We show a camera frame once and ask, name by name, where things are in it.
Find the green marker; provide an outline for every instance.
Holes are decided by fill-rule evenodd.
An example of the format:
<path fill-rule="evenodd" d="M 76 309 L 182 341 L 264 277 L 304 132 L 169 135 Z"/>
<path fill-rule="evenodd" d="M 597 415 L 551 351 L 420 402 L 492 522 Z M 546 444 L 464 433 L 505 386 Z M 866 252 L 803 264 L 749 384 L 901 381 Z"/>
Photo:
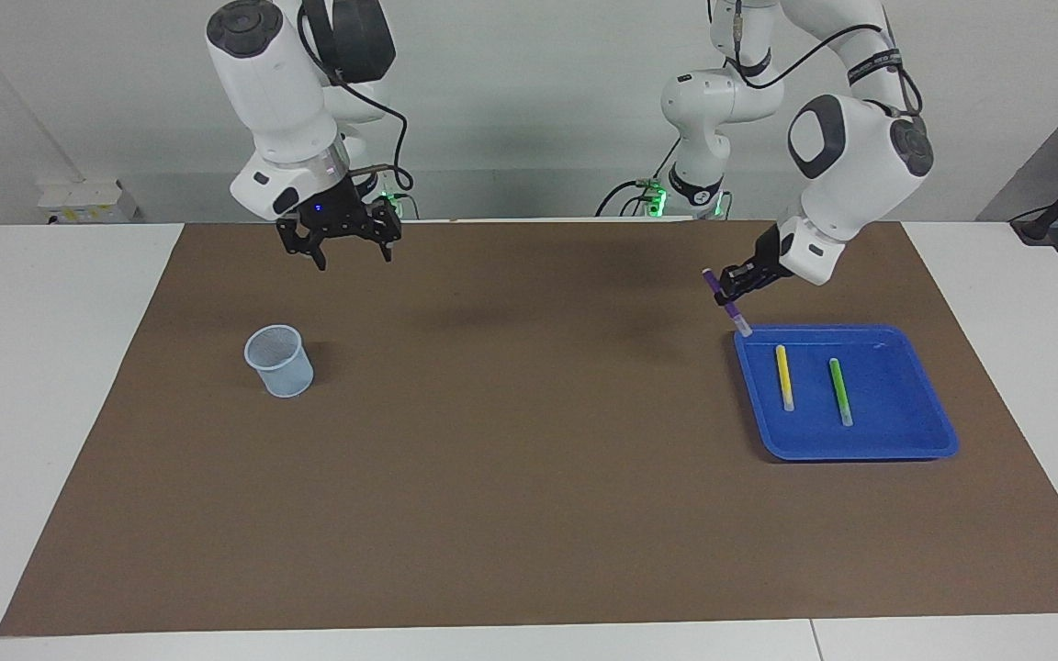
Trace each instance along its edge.
<path fill-rule="evenodd" d="M 852 419 L 852 402 L 847 401 L 847 386 L 843 384 L 843 371 L 839 369 L 839 359 L 832 357 L 832 385 L 835 386 L 835 399 L 839 402 L 839 418 L 843 426 L 851 427 L 856 422 Z"/>

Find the plastic cup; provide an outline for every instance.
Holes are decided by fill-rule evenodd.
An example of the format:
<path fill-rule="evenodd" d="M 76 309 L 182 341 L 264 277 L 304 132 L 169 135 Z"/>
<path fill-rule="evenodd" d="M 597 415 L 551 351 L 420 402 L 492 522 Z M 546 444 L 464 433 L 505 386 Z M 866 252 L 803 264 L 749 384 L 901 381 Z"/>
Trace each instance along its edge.
<path fill-rule="evenodd" d="M 312 364 L 305 352 L 302 334 L 285 325 L 257 330 L 243 347 L 243 360 L 277 398 L 295 398 L 312 384 Z"/>

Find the brown mat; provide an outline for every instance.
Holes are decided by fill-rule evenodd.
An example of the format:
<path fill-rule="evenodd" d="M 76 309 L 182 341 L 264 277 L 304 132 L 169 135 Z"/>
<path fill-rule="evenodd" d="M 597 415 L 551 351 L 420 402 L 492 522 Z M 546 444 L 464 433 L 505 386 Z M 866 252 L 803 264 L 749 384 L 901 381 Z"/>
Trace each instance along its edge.
<path fill-rule="evenodd" d="M 324 275 L 188 226 L 0 635 L 1058 611 L 1058 497 L 899 226 L 743 307 L 905 330 L 961 455 L 761 447 L 699 270 L 767 224 L 411 226 Z M 242 363 L 272 323 L 296 400 Z"/>

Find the blue plastic tray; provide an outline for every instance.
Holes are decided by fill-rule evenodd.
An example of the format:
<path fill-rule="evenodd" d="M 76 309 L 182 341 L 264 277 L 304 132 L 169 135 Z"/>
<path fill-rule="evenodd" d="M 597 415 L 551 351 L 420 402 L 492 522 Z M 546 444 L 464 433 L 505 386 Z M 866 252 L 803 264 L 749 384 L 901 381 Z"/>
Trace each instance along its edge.
<path fill-rule="evenodd" d="M 901 331 L 890 326 L 756 326 L 734 335 L 765 447 L 786 461 L 941 459 L 957 436 Z M 782 410 L 776 347 L 790 363 L 794 414 Z M 827 361 L 839 359 L 855 426 L 839 419 Z"/>

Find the table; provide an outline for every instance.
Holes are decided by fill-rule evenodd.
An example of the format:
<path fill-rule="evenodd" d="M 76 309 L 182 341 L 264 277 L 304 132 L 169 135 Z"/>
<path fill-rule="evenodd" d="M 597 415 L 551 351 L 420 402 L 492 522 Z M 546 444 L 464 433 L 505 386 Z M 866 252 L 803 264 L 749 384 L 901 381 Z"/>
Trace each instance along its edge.
<path fill-rule="evenodd" d="M 0 226 L 0 616 L 180 231 Z M 1058 256 L 1001 225 L 907 231 L 1058 490 Z M 496 648 L 522 658 L 1042 658 L 1058 649 L 1058 616 L 0 640 L 0 658 L 487 658 Z"/>

